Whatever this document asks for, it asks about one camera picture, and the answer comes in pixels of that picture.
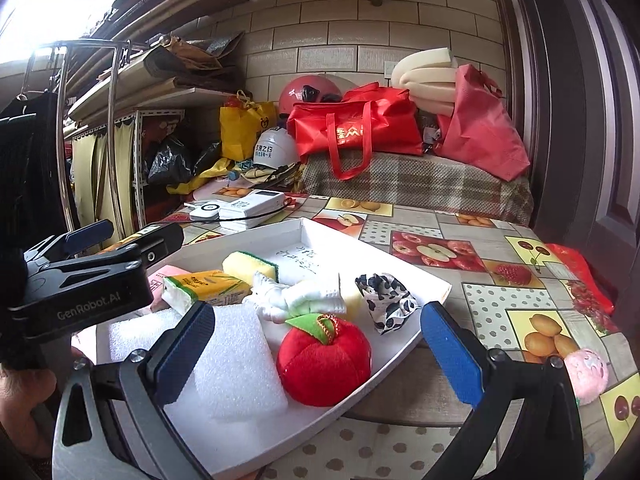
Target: electrical outlet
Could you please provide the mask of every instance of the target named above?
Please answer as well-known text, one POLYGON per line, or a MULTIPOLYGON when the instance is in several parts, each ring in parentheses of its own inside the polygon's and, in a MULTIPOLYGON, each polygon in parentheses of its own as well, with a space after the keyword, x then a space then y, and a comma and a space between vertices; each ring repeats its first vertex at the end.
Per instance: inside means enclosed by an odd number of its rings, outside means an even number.
POLYGON ((397 64, 397 61, 385 61, 385 79, 391 79, 391 73, 397 64))

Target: table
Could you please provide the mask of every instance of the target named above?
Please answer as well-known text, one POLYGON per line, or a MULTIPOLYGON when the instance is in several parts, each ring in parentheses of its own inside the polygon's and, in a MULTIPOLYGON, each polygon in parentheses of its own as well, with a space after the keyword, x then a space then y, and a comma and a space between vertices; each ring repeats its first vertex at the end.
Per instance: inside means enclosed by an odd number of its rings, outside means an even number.
MULTIPOLYGON (((415 207, 315 195, 295 197, 294 206, 268 222, 313 218, 448 281, 452 291, 446 309, 487 348, 503 348, 514 360, 533 359, 523 352, 522 341, 534 331, 529 317, 543 314, 556 320, 562 333, 578 346, 598 352, 607 362, 609 385, 599 399, 578 409, 588 468, 585 478, 597 477, 636 421, 631 411, 628 418, 618 420, 614 403, 622 396, 631 406, 640 396, 640 375, 625 337, 609 318, 603 315, 591 319, 574 309, 571 287, 575 276, 531 229, 415 207), (336 221, 345 214, 351 214, 357 222, 345 226, 336 221), (439 244, 445 250, 423 259, 411 250, 417 240, 439 244), (464 257, 445 261, 451 248, 464 257)), ((222 195, 214 198, 229 202, 235 199, 222 195)), ((188 225, 184 228, 185 243, 230 232, 214 225, 188 225)), ((521 401, 511 403, 479 474, 491 471, 500 459, 521 405, 521 401)), ((242 480, 421 479, 469 413, 470 407, 456 399, 433 354, 421 342, 343 417, 303 446, 242 480)))

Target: pink plush toy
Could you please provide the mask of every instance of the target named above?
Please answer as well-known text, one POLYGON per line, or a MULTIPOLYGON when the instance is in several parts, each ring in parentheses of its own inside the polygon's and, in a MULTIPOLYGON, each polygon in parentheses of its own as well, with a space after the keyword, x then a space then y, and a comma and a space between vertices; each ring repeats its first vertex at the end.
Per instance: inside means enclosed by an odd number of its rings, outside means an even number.
POLYGON ((564 358, 571 386, 578 406, 593 402, 607 387, 609 370, 602 358, 593 350, 583 348, 564 358))

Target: person's hand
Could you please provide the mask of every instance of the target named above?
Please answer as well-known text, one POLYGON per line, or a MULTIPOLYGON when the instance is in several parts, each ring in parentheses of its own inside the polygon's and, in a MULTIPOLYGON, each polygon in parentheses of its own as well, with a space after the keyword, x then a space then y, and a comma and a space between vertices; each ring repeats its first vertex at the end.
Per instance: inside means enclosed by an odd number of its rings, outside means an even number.
POLYGON ((0 365, 0 424, 18 451, 34 458, 51 456, 51 443, 38 430, 31 410, 56 389, 51 370, 10 370, 0 365))

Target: screw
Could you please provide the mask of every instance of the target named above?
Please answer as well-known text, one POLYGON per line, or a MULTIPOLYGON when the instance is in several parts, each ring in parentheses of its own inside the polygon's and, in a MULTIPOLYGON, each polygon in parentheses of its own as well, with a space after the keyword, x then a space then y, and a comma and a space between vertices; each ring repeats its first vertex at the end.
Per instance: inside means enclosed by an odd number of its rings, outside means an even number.
POLYGON ((132 363, 139 363, 146 357, 146 350, 138 348, 129 354, 129 361, 132 363))
POLYGON ((489 358, 491 361, 500 363, 507 360, 507 354, 500 348, 491 348, 491 350, 489 350, 489 358))
POLYGON ((551 362, 553 368, 562 368, 564 366, 564 361, 562 361, 562 359, 557 355, 551 356, 549 358, 549 362, 551 362))
POLYGON ((82 370, 88 364, 88 361, 84 357, 76 359, 74 361, 74 370, 82 370))

